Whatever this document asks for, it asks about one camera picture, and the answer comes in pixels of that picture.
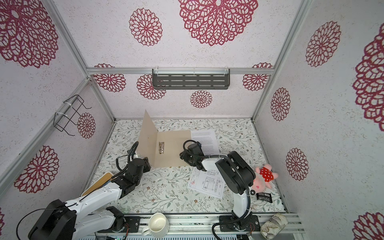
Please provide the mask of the white printed text sheet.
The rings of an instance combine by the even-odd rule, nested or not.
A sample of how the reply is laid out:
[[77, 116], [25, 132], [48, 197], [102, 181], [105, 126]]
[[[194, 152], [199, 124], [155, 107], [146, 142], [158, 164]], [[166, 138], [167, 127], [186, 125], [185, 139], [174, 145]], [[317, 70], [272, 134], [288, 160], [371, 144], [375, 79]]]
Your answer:
[[191, 131], [192, 140], [201, 143], [202, 151], [205, 155], [218, 155], [220, 153], [215, 130], [193, 130]]

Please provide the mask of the beige manila folder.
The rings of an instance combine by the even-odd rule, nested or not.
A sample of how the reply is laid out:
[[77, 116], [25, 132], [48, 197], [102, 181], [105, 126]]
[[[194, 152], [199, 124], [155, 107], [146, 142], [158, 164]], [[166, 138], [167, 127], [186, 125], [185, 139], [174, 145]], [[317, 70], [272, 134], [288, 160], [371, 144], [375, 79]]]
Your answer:
[[180, 158], [183, 144], [192, 138], [190, 130], [159, 132], [150, 115], [145, 112], [136, 153], [147, 157], [152, 168], [184, 167]]

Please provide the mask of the white technical drawing sheet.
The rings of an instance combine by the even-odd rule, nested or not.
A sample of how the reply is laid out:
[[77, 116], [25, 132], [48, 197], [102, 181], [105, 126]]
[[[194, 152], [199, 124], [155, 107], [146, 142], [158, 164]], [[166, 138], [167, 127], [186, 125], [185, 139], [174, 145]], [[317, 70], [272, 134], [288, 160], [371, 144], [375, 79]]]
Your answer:
[[187, 188], [209, 197], [222, 199], [225, 185], [225, 181], [218, 171], [204, 172], [194, 168]]

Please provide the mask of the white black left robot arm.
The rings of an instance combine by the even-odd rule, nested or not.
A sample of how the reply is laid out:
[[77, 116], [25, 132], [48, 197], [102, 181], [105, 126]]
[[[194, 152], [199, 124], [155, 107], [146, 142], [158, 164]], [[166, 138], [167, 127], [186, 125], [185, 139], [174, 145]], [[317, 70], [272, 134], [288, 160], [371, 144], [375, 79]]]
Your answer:
[[117, 201], [140, 184], [151, 169], [148, 158], [135, 158], [123, 172], [97, 190], [73, 200], [51, 202], [28, 234], [30, 240], [78, 240], [98, 231], [121, 232], [124, 214], [109, 203]]

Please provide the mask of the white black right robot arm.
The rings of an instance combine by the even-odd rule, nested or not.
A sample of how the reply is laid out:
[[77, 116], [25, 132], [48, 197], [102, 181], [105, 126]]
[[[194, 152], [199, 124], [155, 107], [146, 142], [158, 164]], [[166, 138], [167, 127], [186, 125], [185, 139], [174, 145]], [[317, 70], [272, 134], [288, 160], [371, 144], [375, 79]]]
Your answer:
[[180, 158], [200, 171], [219, 172], [233, 192], [235, 218], [248, 217], [251, 213], [251, 187], [256, 173], [236, 151], [227, 155], [205, 155], [200, 142], [187, 140], [183, 144]]

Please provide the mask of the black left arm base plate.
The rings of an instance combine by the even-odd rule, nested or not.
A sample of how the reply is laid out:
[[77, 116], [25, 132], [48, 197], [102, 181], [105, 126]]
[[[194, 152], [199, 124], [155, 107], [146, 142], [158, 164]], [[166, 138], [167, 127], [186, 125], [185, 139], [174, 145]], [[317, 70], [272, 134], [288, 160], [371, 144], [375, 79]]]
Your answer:
[[141, 217], [124, 217], [124, 222], [122, 224], [118, 224], [117, 226], [113, 224], [113, 226], [109, 229], [106, 230], [100, 230], [98, 233], [103, 233], [103, 234], [111, 234], [111, 233], [137, 233], [139, 231], [139, 226], [140, 226], [140, 220]]

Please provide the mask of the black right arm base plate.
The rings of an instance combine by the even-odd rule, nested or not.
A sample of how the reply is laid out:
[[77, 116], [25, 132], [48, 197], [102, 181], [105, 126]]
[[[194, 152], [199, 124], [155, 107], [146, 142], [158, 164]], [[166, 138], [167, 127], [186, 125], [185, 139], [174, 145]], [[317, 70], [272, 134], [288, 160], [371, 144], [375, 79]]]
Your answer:
[[252, 213], [243, 220], [227, 224], [227, 222], [233, 221], [234, 219], [234, 216], [219, 216], [221, 232], [259, 232], [261, 229], [258, 217]]

